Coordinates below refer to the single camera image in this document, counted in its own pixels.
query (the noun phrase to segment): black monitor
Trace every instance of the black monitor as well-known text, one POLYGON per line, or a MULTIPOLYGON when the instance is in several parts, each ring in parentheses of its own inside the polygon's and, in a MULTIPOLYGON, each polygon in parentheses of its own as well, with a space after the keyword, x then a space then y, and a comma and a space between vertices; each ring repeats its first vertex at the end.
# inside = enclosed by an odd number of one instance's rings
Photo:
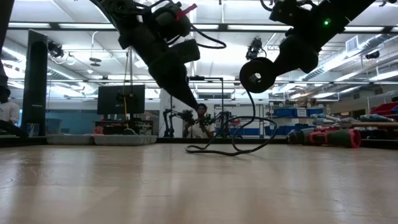
POLYGON ((97 114, 124 114, 124 97, 128 114, 144 113, 145 85, 126 85, 99 87, 97 114))

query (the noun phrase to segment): black cable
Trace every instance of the black cable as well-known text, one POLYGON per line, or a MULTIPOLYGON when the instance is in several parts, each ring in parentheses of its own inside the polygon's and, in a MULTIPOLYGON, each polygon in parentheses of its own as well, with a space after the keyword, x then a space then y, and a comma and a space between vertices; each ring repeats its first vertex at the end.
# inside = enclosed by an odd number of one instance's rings
POLYGON ((262 6, 265 10, 267 10, 267 11, 269 11, 269 12, 272 12, 272 9, 271 9, 270 7, 268 7, 268 6, 265 4, 264 0, 260 0, 260 2, 261 2, 261 6, 262 6))
POLYGON ((203 45, 203 44, 198 44, 199 47, 204 47, 207 49, 225 49, 226 48, 226 44, 220 40, 214 39, 212 37, 207 36, 206 34, 204 34, 202 31, 198 30, 198 28, 196 28, 194 25, 191 25, 192 29, 197 32, 198 34, 200 34, 202 37, 211 40, 213 42, 216 42, 217 44, 221 44, 222 46, 207 46, 207 45, 203 45))
POLYGON ((205 147, 199 147, 199 146, 190 145, 190 146, 187 146, 185 148, 185 151, 187 153, 212 153, 212 154, 221 154, 221 155, 224 155, 224 156, 237 156, 237 155, 241 155, 241 154, 248 154, 248 153, 256 152, 259 149, 263 148, 264 146, 268 145, 268 143, 270 141, 274 140, 274 138, 275 138, 275 136, 277 134, 277 130, 279 128, 278 124, 275 121, 273 121, 271 119, 268 119, 268 118, 256 117, 256 105, 254 104, 254 100, 253 100, 253 97, 251 96, 250 92, 248 92, 248 95, 249 95, 249 98, 250 98, 250 101, 251 101, 251 104, 252 104, 252 108, 253 108, 253 116, 237 116, 235 118, 231 118, 231 119, 227 120, 222 125, 222 127, 220 127, 220 130, 213 137, 213 139, 211 139, 210 142, 205 147), (235 131, 235 133, 234 133, 234 135, 232 137, 232 146, 234 147, 236 152, 223 152, 223 151, 216 151, 216 150, 205 150, 207 147, 209 147, 209 145, 211 145, 214 142, 214 140, 217 138, 217 136, 220 135, 220 133, 222 132, 223 128, 226 125, 228 125, 229 122, 234 121, 236 119, 248 119, 248 118, 250 119, 250 121, 247 122, 246 124, 240 126, 238 128, 238 130, 235 131), (268 122, 274 124, 275 125, 275 131, 274 131, 273 135, 266 142, 264 142, 263 144, 261 144, 258 147, 255 147, 254 149, 244 149, 244 150, 238 149, 238 147, 236 147, 236 145, 235 145, 235 137, 236 137, 236 135, 239 133, 240 130, 242 130, 247 125, 251 124, 255 119, 258 119, 260 121, 268 121, 268 122))

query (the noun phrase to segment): gray tray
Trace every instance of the gray tray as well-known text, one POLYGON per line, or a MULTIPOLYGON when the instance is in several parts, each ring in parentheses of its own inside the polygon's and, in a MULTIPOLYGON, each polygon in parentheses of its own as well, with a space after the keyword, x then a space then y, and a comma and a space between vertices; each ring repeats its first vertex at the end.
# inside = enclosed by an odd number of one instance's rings
POLYGON ((93 145, 94 139, 92 136, 84 135, 62 135, 62 134, 51 134, 47 135, 48 144, 53 145, 93 145))
POLYGON ((156 136, 94 136, 99 146, 142 146, 156 142, 156 136))

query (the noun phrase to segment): loudspeaker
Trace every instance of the loudspeaker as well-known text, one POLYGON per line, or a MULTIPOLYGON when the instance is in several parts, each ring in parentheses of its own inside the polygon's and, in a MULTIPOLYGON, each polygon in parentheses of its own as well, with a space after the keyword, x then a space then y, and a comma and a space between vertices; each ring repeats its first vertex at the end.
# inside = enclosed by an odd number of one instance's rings
POLYGON ((21 128, 29 136, 45 136, 47 36, 29 31, 21 128))

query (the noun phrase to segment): robotic arm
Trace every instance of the robotic arm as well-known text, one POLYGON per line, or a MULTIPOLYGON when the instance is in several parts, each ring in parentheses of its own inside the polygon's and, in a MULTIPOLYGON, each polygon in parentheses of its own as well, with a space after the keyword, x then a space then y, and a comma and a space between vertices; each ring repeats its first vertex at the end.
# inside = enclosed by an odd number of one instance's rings
POLYGON ((166 109, 163 112, 163 118, 164 118, 164 122, 165 122, 165 126, 166 126, 166 130, 164 132, 165 138, 174 138, 173 117, 175 117, 175 116, 182 119, 183 121, 190 123, 191 125, 195 124, 195 120, 193 119, 193 115, 192 115, 192 110, 183 110, 182 112, 178 112, 178 111, 174 111, 171 109, 166 109), (167 122, 167 114, 169 114, 169 113, 171 113, 169 116, 170 127, 167 122))
POLYGON ((270 10, 260 0, 264 9, 271 11, 270 18, 292 26, 280 43, 279 56, 274 62, 267 58, 255 58, 246 63, 239 74, 247 91, 262 93, 270 88, 277 76, 292 70, 311 72, 318 65, 318 53, 336 34, 368 8, 375 0, 323 0, 319 5, 309 0, 276 1, 270 10), (311 5, 311 10, 302 6, 311 5))
POLYGON ((149 73, 158 86, 192 108, 197 101, 187 83, 184 64, 200 59, 198 44, 188 40, 173 44, 179 37, 190 33, 191 23, 186 16, 196 8, 181 9, 179 2, 160 0, 145 6, 133 0, 90 0, 118 30, 122 49, 132 47, 148 65, 149 73), (152 12, 154 6, 167 2, 152 12))

